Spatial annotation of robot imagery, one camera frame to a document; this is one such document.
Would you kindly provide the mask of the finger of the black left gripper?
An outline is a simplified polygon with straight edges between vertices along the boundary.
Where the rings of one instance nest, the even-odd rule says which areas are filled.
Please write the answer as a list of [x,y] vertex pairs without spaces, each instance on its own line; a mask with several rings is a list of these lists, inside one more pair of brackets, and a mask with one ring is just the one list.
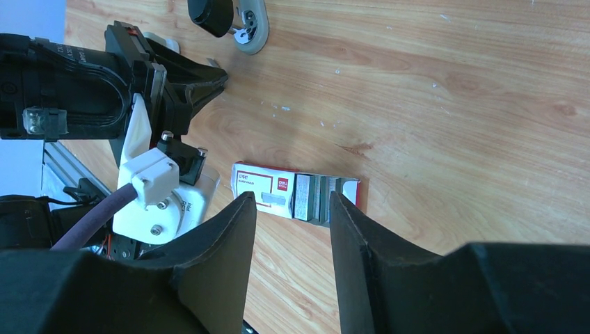
[[197,113],[224,91],[228,74],[219,67],[192,61],[151,39],[148,42],[156,63],[166,69],[159,107],[150,120],[152,133],[168,130],[187,134]]

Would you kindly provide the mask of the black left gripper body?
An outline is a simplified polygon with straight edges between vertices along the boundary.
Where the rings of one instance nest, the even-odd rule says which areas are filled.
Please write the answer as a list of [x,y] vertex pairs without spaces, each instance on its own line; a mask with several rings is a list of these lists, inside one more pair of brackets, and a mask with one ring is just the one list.
[[147,37],[137,26],[115,21],[107,26],[105,50],[121,57],[130,93],[144,97],[151,130],[148,145],[156,145],[163,130],[176,138],[186,135],[194,117],[185,86],[194,82],[194,62]]

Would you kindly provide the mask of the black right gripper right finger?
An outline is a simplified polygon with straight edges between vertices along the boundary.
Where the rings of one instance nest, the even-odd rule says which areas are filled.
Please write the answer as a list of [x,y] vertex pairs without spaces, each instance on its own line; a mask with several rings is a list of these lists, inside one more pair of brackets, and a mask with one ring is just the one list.
[[588,333],[589,247],[423,249],[330,197],[343,333]]

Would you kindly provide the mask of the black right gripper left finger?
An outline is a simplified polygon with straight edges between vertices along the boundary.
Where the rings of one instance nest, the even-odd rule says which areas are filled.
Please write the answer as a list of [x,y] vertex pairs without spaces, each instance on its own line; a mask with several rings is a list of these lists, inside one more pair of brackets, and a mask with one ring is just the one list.
[[2,333],[240,333],[256,230],[245,192],[136,260],[1,253]]

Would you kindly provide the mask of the staple strip unloaded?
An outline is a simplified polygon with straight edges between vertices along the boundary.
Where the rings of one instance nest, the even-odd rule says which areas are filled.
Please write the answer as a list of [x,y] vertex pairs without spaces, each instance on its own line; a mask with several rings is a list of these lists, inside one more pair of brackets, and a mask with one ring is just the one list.
[[207,58],[207,62],[212,67],[220,68],[220,65],[218,64],[218,62],[215,61],[213,58]]

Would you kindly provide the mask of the white and black stapler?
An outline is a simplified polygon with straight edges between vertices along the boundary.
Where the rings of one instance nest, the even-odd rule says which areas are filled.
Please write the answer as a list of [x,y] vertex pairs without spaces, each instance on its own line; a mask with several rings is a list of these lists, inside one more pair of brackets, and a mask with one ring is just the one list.
[[231,35],[238,50],[257,54],[269,37],[264,0],[188,0],[191,21],[216,38]]

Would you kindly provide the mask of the red white staple box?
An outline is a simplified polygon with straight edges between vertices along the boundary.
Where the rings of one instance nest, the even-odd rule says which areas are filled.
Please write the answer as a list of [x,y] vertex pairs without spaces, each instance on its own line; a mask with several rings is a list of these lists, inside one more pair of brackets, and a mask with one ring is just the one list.
[[360,180],[236,162],[232,167],[234,197],[253,192],[257,209],[275,216],[329,226],[330,195],[341,193],[357,203]]

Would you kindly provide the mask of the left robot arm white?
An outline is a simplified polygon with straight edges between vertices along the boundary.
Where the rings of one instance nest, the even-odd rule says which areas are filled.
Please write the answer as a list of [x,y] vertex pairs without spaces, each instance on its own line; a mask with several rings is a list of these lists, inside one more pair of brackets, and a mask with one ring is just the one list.
[[196,63],[138,27],[114,22],[104,50],[1,35],[1,138],[110,141],[119,183],[146,183],[94,228],[89,246],[119,234],[165,244],[203,223],[219,183],[206,150],[182,141],[228,74]]

